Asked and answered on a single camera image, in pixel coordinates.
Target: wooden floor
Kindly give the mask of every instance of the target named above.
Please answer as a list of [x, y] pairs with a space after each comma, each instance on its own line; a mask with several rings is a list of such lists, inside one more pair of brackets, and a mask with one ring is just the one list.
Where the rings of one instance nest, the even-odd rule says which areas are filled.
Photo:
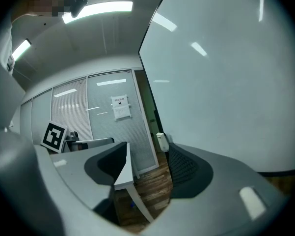
[[284, 177], [265, 177], [268, 182], [274, 185], [285, 196], [291, 195], [295, 187], [295, 175]]
[[[142, 174], [140, 179], [134, 179], [135, 188], [154, 219], [167, 207], [172, 189], [166, 156], [163, 152], [157, 152], [157, 158], [159, 168]], [[132, 233], [139, 233], [149, 222], [137, 207], [131, 207], [131, 201], [127, 190], [115, 191], [120, 226]]]

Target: ceiling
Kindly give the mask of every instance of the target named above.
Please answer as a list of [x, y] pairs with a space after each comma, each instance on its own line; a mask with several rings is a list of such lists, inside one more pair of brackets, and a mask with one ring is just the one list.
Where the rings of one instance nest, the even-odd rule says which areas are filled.
[[23, 89], [42, 78], [88, 59], [137, 53], [148, 24], [161, 0], [132, 1], [131, 12], [93, 15], [65, 24], [62, 17], [18, 19], [12, 27], [12, 51], [26, 38], [31, 47], [16, 61], [13, 77]]

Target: printed sign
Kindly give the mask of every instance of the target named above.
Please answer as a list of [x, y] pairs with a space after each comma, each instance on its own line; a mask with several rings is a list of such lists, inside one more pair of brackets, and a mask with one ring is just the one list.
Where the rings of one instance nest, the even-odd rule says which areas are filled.
[[112, 101], [112, 107], [113, 108], [128, 105], [128, 97], [127, 97], [127, 95], [111, 97], [111, 101]]
[[122, 107], [116, 107], [113, 108], [114, 118], [120, 119], [123, 117], [132, 117], [129, 106], [122, 106]]
[[128, 103], [128, 96], [126, 94], [122, 96], [111, 97], [111, 101], [115, 120], [128, 116], [132, 117], [130, 105]]

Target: fluorescent light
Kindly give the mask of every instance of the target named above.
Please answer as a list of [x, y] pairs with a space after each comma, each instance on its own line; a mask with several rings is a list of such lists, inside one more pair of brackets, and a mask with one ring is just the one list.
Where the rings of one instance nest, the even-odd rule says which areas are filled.
[[170, 31], [174, 31], [177, 26], [171, 22], [170, 20], [166, 19], [165, 17], [163, 17], [162, 15], [158, 14], [157, 12], [155, 13], [155, 15], [153, 16], [152, 21], [154, 21], [155, 23], [167, 28]]
[[22, 53], [30, 47], [30, 45], [31, 43], [29, 42], [29, 40], [25, 39], [23, 43], [20, 44], [20, 46], [16, 48], [16, 50], [12, 54], [13, 59], [16, 61], [22, 55]]
[[96, 107], [96, 108], [89, 108], [89, 109], [85, 109], [85, 111], [87, 111], [87, 110], [92, 110], [92, 109], [97, 109], [97, 108], [99, 108], [99, 107]]
[[154, 80], [153, 82], [158, 82], [158, 83], [168, 83], [170, 81], [167, 80]]
[[116, 11], [132, 11], [133, 2], [129, 1], [117, 1], [117, 2], [102, 2], [96, 3], [89, 6], [85, 6], [76, 18], [73, 18], [70, 13], [62, 15], [64, 23], [72, 22], [76, 19], [83, 17]]
[[96, 83], [96, 84], [98, 86], [103, 86], [103, 85], [109, 85], [109, 84], [115, 84], [115, 83], [122, 83], [122, 82], [127, 82], [127, 79], [115, 80], [115, 81], [104, 81], [104, 82], [99, 82], [99, 83]]
[[58, 93], [58, 94], [54, 95], [54, 97], [60, 97], [60, 96], [63, 96], [65, 94], [68, 94], [68, 93], [71, 93], [71, 92], [75, 92], [75, 91], [76, 91], [76, 89], [74, 88], [74, 89], [71, 89], [71, 90], [67, 90], [65, 92]]
[[191, 46], [204, 57], [207, 55], [204, 49], [197, 42], [192, 43]]
[[264, 10], [264, 0], [260, 0], [260, 15], [259, 15], [259, 22], [263, 19], [263, 10]]
[[80, 107], [80, 104], [67, 104], [67, 105], [63, 105], [63, 106], [61, 106], [61, 107], [59, 107], [59, 108], [78, 108], [78, 107]]

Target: white wall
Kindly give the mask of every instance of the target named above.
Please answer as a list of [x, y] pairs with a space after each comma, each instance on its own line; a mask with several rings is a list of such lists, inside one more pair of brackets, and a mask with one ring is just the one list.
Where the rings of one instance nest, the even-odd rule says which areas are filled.
[[275, 0], [264, 0], [263, 18], [260, 7], [260, 0], [163, 0], [157, 12], [177, 27], [152, 22], [140, 55], [173, 142], [258, 172], [288, 171], [295, 169], [295, 30]]
[[59, 85], [77, 77], [105, 72], [115, 69], [135, 68], [142, 67], [137, 54], [135, 55], [120, 55], [120, 56], [107, 56], [86, 61], [84, 63], [76, 64], [66, 69], [60, 70], [47, 78], [36, 82], [31, 86], [23, 98], [22, 103], [28, 101], [39, 93], [50, 89], [53, 86]]
[[14, 133], [20, 133], [20, 106], [16, 109], [12, 122], [13, 122], [13, 127], [10, 127], [9, 129], [14, 132]]

